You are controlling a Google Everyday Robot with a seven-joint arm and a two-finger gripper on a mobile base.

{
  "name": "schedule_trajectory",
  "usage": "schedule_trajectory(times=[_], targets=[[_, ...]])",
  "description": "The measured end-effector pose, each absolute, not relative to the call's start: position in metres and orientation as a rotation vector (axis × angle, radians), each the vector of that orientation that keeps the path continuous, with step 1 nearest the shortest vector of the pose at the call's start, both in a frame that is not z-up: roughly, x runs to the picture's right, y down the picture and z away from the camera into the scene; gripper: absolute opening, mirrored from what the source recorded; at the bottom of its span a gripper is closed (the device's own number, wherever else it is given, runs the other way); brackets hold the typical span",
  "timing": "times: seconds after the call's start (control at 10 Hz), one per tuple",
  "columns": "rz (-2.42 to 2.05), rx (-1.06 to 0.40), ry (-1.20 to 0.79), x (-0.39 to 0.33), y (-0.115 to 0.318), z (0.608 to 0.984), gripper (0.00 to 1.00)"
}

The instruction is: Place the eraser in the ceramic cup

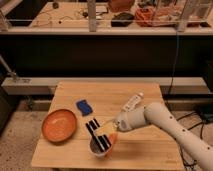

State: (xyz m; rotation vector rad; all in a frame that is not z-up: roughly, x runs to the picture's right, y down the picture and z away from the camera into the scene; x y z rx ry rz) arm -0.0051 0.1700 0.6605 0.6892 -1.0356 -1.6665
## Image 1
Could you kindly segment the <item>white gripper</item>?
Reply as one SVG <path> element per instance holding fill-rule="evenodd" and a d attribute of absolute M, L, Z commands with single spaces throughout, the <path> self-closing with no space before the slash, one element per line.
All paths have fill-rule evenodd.
<path fill-rule="evenodd" d="M 145 118 L 143 107 L 138 107 L 129 112 L 119 113 L 115 117 L 114 123 L 117 126 L 117 130 L 119 132 L 129 132 L 145 127 L 149 124 Z M 94 136 L 94 131 L 99 127 L 100 125 L 95 118 L 86 123 L 86 128 L 91 136 Z M 105 149 L 109 149 L 111 147 L 111 142 L 106 135 L 99 136 L 98 139 Z"/>

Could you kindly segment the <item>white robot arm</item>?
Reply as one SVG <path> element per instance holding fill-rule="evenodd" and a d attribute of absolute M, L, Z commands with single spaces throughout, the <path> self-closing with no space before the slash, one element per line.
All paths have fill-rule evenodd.
<path fill-rule="evenodd" d="M 86 123 L 91 135 L 91 151 L 97 156 L 106 155 L 113 146 L 109 136 L 117 132 L 155 125 L 170 135 L 205 171 L 213 171 L 213 147 L 184 128 L 159 102 L 119 113 L 115 118 L 100 125 L 96 119 Z"/>

